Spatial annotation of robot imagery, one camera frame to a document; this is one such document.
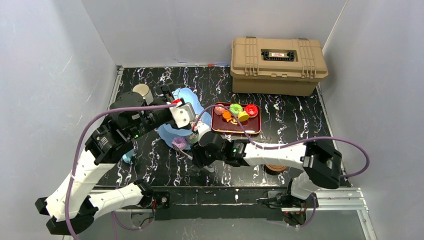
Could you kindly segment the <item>green sugared cake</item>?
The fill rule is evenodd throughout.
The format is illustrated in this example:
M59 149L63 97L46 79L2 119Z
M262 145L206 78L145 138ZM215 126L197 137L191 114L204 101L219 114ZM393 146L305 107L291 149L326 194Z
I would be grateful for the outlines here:
M199 136L196 133L192 133L188 136L188 141L193 145L199 141Z

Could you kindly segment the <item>purple glazed donut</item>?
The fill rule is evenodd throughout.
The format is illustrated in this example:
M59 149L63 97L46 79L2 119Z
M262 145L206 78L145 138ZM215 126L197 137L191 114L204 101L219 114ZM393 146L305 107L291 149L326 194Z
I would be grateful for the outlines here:
M171 141L171 145L176 150L184 150L188 146L188 141L184 136L177 136Z

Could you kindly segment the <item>blue three-tier cake stand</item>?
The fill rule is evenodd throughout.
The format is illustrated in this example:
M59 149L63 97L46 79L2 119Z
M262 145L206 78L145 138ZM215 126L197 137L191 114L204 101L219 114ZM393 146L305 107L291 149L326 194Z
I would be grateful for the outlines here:
M198 96L187 87L177 88L175 91L173 91L173 96L176 99L183 98L186 103L191 103L196 115L199 115L204 110L204 108L201 106ZM174 129L170 124L163 124L158 128L158 134L170 148L173 148L172 140L178 136L185 137L187 139L188 145L184 150L189 150L191 148L188 140L188 136L193 134L191 130Z

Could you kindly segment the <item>red rectangular tray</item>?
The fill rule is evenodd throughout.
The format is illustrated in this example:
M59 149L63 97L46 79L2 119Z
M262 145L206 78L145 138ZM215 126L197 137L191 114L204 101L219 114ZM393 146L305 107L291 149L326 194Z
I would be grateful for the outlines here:
M249 104L240 103L243 107ZM259 113L256 117L249 118L246 121L241 122L241 125L244 127L244 130L247 134L251 136L258 135L261 131L261 110L258 105L256 105L259 109ZM232 119L227 122L222 115L216 115L213 113L211 117L211 129L217 133L223 134L243 134L244 131L238 124L237 120L232 117Z

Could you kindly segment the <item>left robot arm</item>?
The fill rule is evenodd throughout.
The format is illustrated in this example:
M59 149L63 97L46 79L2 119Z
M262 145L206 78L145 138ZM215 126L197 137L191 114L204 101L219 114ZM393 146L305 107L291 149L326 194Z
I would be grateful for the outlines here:
M95 117L101 124L92 134L81 134L69 175L54 193L35 202L38 212L49 216L46 227L50 234L76 237L105 214L127 206L154 205L154 191L142 179L101 194L91 191L133 151L136 139L173 121L175 87L168 83L156 90L159 95L153 97L147 85L138 84Z

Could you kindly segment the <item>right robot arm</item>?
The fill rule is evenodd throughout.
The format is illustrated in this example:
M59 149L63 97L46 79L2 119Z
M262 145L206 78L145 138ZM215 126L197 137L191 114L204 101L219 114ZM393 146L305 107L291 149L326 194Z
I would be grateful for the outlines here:
M198 168L223 161L232 167L274 165L301 170L289 188L289 194L300 200L306 200L318 189L334 190L340 186L342 154L326 140L258 146L247 139L227 140L209 131L190 148L192 163Z

